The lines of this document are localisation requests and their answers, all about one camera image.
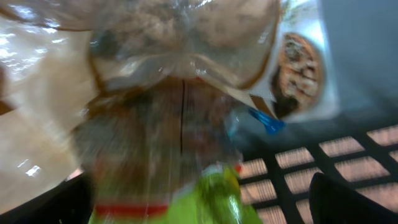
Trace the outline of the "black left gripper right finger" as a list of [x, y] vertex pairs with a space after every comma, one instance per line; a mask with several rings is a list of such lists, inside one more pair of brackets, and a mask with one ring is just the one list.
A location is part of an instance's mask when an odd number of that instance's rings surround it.
[[396, 213], [319, 172], [308, 199], [314, 224], [397, 224]]

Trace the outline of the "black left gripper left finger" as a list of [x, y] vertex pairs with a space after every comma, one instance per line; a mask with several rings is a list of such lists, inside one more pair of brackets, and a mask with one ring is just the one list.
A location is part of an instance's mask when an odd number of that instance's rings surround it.
[[64, 181], [54, 189], [1, 215], [1, 224], [88, 223], [93, 211], [93, 183], [87, 174]]

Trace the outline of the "green snack bag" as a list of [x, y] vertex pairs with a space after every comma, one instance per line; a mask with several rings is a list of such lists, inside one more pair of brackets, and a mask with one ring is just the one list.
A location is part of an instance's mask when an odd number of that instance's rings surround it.
[[95, 187], [90, 223], [259, 223], [229, 137], [241, 102], [197, 80], [100, 95], [73, 130]]

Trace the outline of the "blue snack bar wrapper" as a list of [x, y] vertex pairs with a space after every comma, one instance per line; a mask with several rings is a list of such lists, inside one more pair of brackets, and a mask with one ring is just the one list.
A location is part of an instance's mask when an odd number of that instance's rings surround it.
[[248, 113], [255, 118], [256, 120], [260, 121], [264, 127], [265, 130], [269, 134], [275, 134], [278, 131], [280, 131], [282, 128], [285, 127], [285, 123], [281, 120], [274, 119], [271, 116], [255, 109], [248, 109]]

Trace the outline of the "beige cookie bag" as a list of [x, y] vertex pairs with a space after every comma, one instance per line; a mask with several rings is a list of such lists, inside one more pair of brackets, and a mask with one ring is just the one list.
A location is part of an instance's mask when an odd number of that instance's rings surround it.
[[271, 73], [282, 37], [317, 50], [324, 84], [291, 123], [339, 112], [319, 1], [2, 1], [1, 102], [14, 105], [60, 147], [77, 112], [99, 92], [147, 88], [177, 72], [196, 75], [242, 103], [275, 114]]

